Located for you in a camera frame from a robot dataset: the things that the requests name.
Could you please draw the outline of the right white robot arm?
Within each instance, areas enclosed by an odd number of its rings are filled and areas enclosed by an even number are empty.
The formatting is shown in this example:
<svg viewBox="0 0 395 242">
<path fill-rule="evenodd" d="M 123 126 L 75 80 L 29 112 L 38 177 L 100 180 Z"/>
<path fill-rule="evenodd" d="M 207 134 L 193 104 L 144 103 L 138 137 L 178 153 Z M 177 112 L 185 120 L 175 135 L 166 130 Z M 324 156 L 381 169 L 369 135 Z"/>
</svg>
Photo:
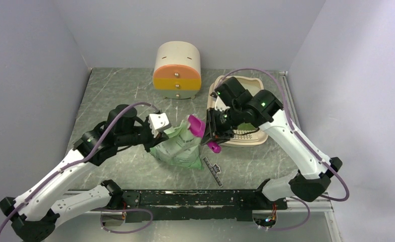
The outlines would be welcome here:
<svg viewBox="0 0 395 242">
<path fill-rule="evenodd" d="M 323 197 L 343 163 L 337 157 L 318 151 L 291 121 L 286 108 L 273 93 L 260 90 L 252 95 L 236 77 L 230 77 L 217 86 L 212 95 L 227 107 L 223 111 L 207 109 L 202 145 L 218 152 L 219 145 L 232 139 L 239 125 L 251 124 L 271 137 L 298 168 L 287 176 L 261 183 L 255 196 L 260 208 L 267 209 L 276 200 L 286 197 L 296 196 L 306 202 Z"/>
</svg>

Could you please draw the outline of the green litter bag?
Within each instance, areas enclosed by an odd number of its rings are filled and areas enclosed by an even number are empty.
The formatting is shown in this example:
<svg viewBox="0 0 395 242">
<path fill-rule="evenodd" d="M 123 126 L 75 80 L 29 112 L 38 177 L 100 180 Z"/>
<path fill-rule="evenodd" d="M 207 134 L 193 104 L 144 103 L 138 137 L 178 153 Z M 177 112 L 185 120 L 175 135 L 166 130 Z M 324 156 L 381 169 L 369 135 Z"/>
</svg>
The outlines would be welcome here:
<svg viewBox="0 0 395 242">
<path fill-rule="evenodd" d="M 158 161 L 187 169 L 202 170 L 199 146 L 201 139 L 189 130 L 190 123 L 183 120 L 177 127 L 165 130 L 168 140 L 150 149 L 150 154 Z"/>
</svg>

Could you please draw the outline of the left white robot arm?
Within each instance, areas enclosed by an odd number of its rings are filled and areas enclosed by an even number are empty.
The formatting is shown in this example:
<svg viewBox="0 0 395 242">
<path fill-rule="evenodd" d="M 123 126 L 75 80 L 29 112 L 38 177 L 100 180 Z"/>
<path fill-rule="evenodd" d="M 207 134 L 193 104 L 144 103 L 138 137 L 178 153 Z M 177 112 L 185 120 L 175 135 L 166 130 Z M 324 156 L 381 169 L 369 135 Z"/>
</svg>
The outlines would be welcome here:
<svg viewBox="0 0 395 242">
<path fill-rule="evenodd" d="M 69 198 L 64 198 L 64 193 L 75 181 L 116 156 L 120 147 L 142 145 L 149 151 L 166 141 L 165 130 L 170 126 L 168 116 L 159 109 L 140 119 L 134 104 L 118 105 L 105 121 L 85 132 L 36 185 L 0 201 L 6 222 L 22 241 L 43 241 L 58 226 L 85 212 L 125 208 L 123 190 L 111 179 Z"/>
</svg>

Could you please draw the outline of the magenta plastic scoop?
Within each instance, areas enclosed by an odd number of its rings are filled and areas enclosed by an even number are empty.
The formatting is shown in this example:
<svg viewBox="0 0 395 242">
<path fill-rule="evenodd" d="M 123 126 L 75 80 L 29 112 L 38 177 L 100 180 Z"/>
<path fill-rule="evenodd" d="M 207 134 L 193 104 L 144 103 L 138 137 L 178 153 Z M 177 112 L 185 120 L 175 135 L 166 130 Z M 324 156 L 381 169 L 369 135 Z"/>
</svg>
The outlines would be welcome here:
<svg viewBox="0 0 395 242">
<path fill-rule="evenodd" d="M 188 130 L 195 137 L 201 138 L 203 141 L 206 124 L 199 118 L 195 117 L 194 115 L 189 115 L 187 118 L 187 121 L 189 123 Z M 220 145 L 218 145 L 214 141 L 209 141 L 209 142 L 205 143 L 204 145 L 206 145 L 213 153 L 220 153 L 221 152 Z"/>
</svg>

